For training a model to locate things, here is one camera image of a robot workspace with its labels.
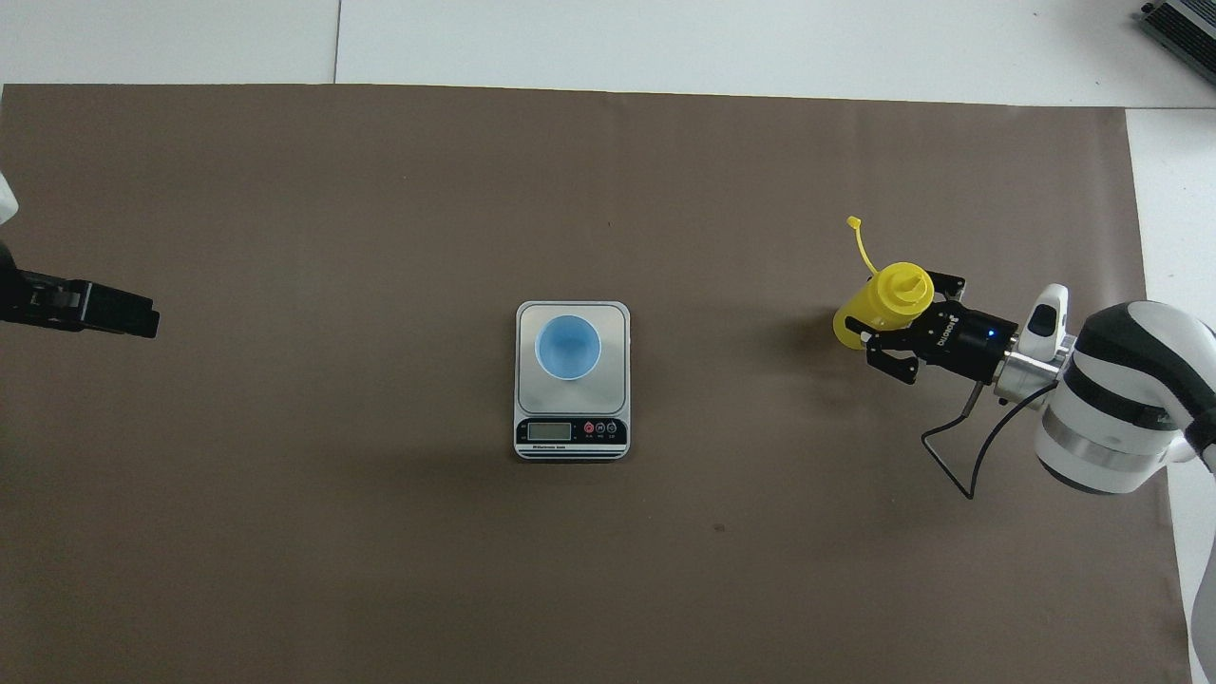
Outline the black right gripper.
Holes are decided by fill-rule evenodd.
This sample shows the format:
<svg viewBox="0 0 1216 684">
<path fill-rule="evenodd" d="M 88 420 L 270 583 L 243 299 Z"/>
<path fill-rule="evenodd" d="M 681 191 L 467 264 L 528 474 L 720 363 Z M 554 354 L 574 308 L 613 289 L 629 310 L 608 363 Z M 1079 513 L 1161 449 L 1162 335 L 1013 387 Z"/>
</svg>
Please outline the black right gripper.
<svg viewBox="0 0 1216 684">
<path fill-rule="evenodd" d="M 993 381 L 1017 337 L 1017 323 L 961 304 L 964 277 L 940 271 L 929 277 L 933 304 L 912 321 L 913 351 L 905 329 L 882 331 L 857 316 L 844 319 L 848 331 L 863 342 L 865 361 L 910 386 L 921 359 L 972 381 Z"/>
</svg>

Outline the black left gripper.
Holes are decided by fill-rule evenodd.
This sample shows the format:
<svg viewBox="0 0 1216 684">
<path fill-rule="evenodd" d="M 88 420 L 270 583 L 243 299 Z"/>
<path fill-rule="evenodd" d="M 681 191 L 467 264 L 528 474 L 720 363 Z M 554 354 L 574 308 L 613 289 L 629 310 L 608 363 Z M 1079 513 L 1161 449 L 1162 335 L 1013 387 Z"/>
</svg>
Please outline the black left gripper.
<svg viewBox="0 0 1216 684">
<path fill-rule="evenodd" d="M 156 312 L 153 299 L 94 281 L 69 281 L 68 290 L 75 295 L 75 303 L 68 308 L 69 319 L 83 329 L 147 340 L 157 336 L 161 312 Z M 43 312 L 36 295 L 39 291 L 27 281 L 16 267 L 9 246 L 1 242 L 1 320 L 34 327 L 69 329 L 64 321 Z"/>
</svg>

